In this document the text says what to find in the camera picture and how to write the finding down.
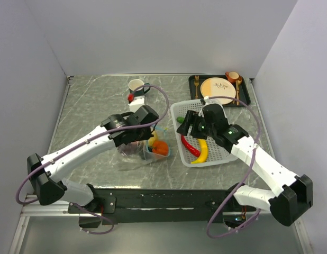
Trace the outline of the banana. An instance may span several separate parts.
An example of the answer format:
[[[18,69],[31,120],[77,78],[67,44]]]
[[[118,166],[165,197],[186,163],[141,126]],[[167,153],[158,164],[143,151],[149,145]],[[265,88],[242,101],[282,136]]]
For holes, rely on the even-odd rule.
[[[191,162],[191,164],[204,163],[208,158],[208,146],[207,146],[206,140],[198,139],[198,142],[199,142],[199,145],[201,148],[201,153],[200,153],[200,156],[196,160]]]

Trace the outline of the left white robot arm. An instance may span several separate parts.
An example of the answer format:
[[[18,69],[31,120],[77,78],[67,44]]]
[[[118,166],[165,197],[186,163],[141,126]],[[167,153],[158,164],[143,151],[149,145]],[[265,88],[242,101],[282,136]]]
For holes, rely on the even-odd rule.
[[[134,113],[110,115],[93,131],[65,148],[43,157],[34,153],[27,158],[30,182],[40,205],[62,200],[79,204],[86,212],[99,207],[99,199],[90,184],[79,184],[67,177],[82,163],[97,155],[151,137],[150,123],[159,115],[150,106]]]

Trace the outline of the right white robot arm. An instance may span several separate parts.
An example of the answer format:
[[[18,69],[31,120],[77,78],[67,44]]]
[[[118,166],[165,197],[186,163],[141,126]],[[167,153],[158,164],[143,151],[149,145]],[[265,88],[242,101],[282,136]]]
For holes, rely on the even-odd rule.
[[[221,105],[205,104],[200,112],[187,111],[175,132],[206,140],[234,155],[253,170],[269,190],[238,183],[220,204],[232,211],[242,206],[270,211],[282,225],[290,226],[313,205],[313,182],[307,175],[299,176],[282,166],[260,148],[252,136],[237,124],[230,124]]]

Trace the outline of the clear zip top bag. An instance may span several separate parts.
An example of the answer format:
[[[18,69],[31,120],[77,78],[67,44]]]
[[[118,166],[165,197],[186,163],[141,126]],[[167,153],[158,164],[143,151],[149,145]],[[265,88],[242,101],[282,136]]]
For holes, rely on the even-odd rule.
[[[153,129],[151,128],[152,131],[156,131],[158,134],[158,140],[165,141],[168,145],[168,139],[167,139],[167,128],[163,129],[160,128],[159,126]],[[119,153],[119,158],[120,160],[131,163],[133,165],[148,165],[151,163],[163,161],[165,159],[168,159],[168,157],[171,154],[170,146],[168,145],[169,152],[167,156],[162,156],[158,155],[156,153],[152,152],[152,147],[148,147],[148,140],[144,141],[136,141],[136,142],[142,142],[143,143],[143,149],[142,151],[137,154],[137,155],[131,155],[131,156],[123,156],[119,153],[119,147],[117,148],[117,151]]]

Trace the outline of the orange tangerine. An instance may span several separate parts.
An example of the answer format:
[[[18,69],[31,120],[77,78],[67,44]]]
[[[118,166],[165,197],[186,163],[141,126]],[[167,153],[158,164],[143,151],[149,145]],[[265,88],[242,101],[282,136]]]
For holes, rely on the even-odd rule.
[[[167,156],[169,152],[167,143],[162,140],[156,140],[152,144],[152,152],[158,155]]]

